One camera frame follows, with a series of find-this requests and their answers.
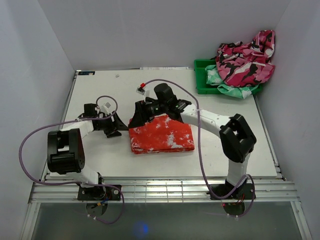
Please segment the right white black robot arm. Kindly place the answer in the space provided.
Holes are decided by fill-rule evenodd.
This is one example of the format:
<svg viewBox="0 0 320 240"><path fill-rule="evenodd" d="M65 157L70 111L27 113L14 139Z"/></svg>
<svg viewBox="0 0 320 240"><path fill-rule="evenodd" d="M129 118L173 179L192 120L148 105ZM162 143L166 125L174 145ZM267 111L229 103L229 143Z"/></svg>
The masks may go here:
<svg viewBox="0 0 320 240"><path fill-rule="evenodd" d="M146 97L135 102L135 112L130 120L130 129L142 127L150 123L156 116L166 114L170 119L180 123L196 126L219 137L224 155L228 159L228 171L224 193L216 194L212 186L208 185L211 198L224 200L228 197L237 199L244 193L244 186L249 175L247 166L250 155L257 142L253 131L246 119L240 115L219 115L200 108L199 102L192 104L188 100L179 99L169 86L170 81L160 80L154 87L156 98Z"/></svg>

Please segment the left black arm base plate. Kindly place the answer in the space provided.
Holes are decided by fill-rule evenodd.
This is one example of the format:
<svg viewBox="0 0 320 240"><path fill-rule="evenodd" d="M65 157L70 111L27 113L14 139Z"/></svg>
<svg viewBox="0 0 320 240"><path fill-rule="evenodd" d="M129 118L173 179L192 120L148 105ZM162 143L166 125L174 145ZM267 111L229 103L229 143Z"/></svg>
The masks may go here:
<svg viewBox="0 0 320 240"><path fill-rule="evenodd" d="M118 201L121 199L120 191L107 186L79 187L78 201Z"/></svg>

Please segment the orange white tie-dye trousers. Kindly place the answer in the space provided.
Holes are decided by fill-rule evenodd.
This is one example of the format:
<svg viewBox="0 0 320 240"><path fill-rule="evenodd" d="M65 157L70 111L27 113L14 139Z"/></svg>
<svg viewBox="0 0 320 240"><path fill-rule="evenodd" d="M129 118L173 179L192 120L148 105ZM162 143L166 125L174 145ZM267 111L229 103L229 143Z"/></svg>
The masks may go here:
<svg viewBox="0 0 320 240"><path fill-rule="evenodd" d="M144 126L130 128L134 154L191 152L195 149L192 128L167 115L155 117Z"/></svg>

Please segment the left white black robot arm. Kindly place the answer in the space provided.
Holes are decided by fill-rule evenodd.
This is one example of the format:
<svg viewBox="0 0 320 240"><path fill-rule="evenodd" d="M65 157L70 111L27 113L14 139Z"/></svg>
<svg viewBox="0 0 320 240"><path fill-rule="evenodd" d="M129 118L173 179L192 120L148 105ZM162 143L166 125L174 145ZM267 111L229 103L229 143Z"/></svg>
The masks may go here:
<svg viewBox="0 0 320 240"><path fill-rule="evenodd" d="M129 128L113 111L109 112L109 104L98 106L96 103L84 105L82 118L47 135L47 167L50 172L72 177L88 193L100 200L106 195L106 187L101 184L102 176L86 166L83 138L94 131L102 131L107 138L120 137L121 131Z"/></svg>

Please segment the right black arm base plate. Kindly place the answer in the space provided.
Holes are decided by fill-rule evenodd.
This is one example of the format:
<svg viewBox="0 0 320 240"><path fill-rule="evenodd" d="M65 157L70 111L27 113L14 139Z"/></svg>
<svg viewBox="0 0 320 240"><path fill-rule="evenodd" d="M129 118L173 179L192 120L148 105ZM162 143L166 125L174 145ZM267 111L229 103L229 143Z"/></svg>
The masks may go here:
<svg viewBox="0 0 320 240"><path fill-rule="evenodd" d="M232 189L232 185L224 184L211 184L210 185L212 191L218 196L223 197L227 195ZM256 198L256 194L253 191L252 183L244 183L240 187L238 187L230 196L228 196L227 200L251 200Z"/></svg>

